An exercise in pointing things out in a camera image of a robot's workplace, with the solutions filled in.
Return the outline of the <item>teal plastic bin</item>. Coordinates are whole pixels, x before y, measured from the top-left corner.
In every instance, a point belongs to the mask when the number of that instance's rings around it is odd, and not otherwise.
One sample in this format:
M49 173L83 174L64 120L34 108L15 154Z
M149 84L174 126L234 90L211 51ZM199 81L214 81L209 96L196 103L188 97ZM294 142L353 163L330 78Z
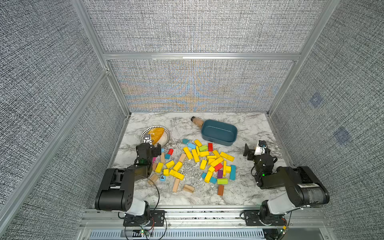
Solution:
M216 120L204 121L201 129L202 138L223 146L231 146L237 140L236 126Z

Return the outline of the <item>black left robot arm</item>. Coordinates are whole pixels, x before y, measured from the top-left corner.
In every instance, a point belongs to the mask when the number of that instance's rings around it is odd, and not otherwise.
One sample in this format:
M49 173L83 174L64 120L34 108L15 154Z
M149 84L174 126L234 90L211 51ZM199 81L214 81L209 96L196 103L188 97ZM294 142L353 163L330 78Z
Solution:
M133 165L125 169L106 169L95 198L95 209L124 212L132 217L149 217L149 203L134 197L135 182L149 179L153 158L161 155L161 148L160 144L139 144Z

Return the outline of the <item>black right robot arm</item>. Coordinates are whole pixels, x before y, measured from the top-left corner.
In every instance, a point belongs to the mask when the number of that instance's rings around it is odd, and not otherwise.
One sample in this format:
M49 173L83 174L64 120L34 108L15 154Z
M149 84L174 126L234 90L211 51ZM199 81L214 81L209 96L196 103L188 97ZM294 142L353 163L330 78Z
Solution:
M251 174L260 189L285 188L282 195L263 201L260 208L263 223L269 224L273 219L303 207L329 203L328 190L309 167L278 167L274 170L278 158L271 155L266 141L259 141L254 150L245 145L243 156L254 163Z

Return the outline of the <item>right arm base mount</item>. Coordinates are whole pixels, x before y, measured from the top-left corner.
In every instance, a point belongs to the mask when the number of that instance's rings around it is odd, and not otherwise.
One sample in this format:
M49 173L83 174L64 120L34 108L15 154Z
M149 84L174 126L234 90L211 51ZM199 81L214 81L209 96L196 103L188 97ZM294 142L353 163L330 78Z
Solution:
M248 227L255 226L285 226L288 222L284 215L265 215L259 210L244 210L240 213L240 218L246 222Z

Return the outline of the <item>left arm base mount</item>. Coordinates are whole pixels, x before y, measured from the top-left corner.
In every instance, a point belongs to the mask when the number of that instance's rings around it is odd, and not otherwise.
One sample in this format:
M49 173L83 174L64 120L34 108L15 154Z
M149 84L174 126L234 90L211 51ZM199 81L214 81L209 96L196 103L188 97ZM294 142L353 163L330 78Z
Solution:
M165 211L149 211L142 216L126 215L124 227L163 227L165 223Z

